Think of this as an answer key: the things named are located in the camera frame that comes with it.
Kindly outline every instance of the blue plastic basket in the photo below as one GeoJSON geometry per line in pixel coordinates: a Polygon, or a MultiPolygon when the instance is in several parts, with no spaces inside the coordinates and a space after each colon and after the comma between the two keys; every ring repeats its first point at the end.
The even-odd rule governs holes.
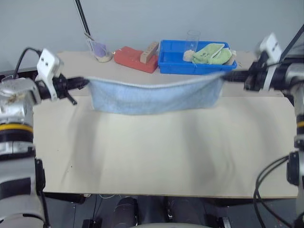
{"type": "MultiPolygon", "coordinates": [[[[225,42],[199,41],[197,50],[201,50],[207,44],[219,43],[229,45],[225,42]]],[[[232,65],[210,65],[193,64],[182,60],[185,51],[186,41],[183,40],[162,40],[161,49],[158,57],[158,66],[163,74],[181,74],[181,75],[206,75],[218,71],[231,71],[237,68],[234,61],[232,65]]]]}

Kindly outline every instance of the light blue towel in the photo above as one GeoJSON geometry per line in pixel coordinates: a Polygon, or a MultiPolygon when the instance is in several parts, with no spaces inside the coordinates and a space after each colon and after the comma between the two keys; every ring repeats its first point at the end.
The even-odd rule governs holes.
{"type": "Polygon", "coordinates": [[[159,114],[209,108],[219,98],[222,74],[161,85],[136,85],[89,78],[95,110],[118,114],[159,114]]]}

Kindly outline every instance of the white wall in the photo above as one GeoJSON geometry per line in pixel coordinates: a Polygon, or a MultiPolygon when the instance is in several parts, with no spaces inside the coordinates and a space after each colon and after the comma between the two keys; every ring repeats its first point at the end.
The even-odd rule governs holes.
{"type": "MultiPolygon", "coordinates": [[[[73,0],[1,0],[0,72],[15,68],[25,47],[87,50],[73,0]]],[[[33,67],[37,56],[28,53],[20,68],[33,67]]]]}
{"type": "Polygon", "coordinates": [[[253,50],[270,32],[285,48],[304,22],[303,0],[82,0],[91,34],[114,50],[145,49],[154,40],[226,41],[253,50]]]}

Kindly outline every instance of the beige tabletop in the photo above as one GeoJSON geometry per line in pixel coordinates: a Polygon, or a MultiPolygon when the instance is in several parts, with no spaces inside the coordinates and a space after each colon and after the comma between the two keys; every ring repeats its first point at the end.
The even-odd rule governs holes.
{"type": "MultiPolygon", "coordinates": [[[[63,52],[63,74],[158,84],[198,76],[140,72],[98,63],[87,52],[63,52]]],[[[239,52],[248,67],[253,55],[239,52]]],[[[92,109],[88,90],[78,101],[35,107],[34,142],[46,172],[45,191],[208,197],[251,197],[258,173],[293,149],[293,107],[278,92],[248,93],[225,84],[211,109],[121,115],[92,109]]],[[[261,186],[265,197],[293,197],[285,165],[261,186]]]]}

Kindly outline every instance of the floor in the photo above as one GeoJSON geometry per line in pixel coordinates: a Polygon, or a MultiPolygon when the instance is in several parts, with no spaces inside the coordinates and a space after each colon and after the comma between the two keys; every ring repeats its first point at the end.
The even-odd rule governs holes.
{"type": "MultiPolygon", "coordinates": [[[[86,198],[83,204],[61,201],[57,199],[47,198],[48,213],[52,228],[81,228],[84,219],[91,219],[95,209],[95,219],[103,220],[102,228],[110,227],[112,213],[123,195],[91,195],[86,198]]],[[[147,197],[147,196],[132,196],[136,198],[139,205],[139,210],[142,214],[142,223],[150,223],[155,220],[155,210],[152,208],[152,203],[155,200],[163,201],[163,197],[147,197]]],[[[197,214],[203,225],[217,227],[215,217],[228,217],[232,228],[258,228],[259,223],[255,215],[251,203],[245,203],[235,206],[214,206],[210,199],[203,198],[188,198],[193,204],[197,214]]],[[[295,199],[277,199],[267,202],[268,206],[274,209],[279,215],[292,223],[295,218],[295,199]]],[[[262,218],[266,227],[284,228],[268,211],[260,208],[262,218]]]]}

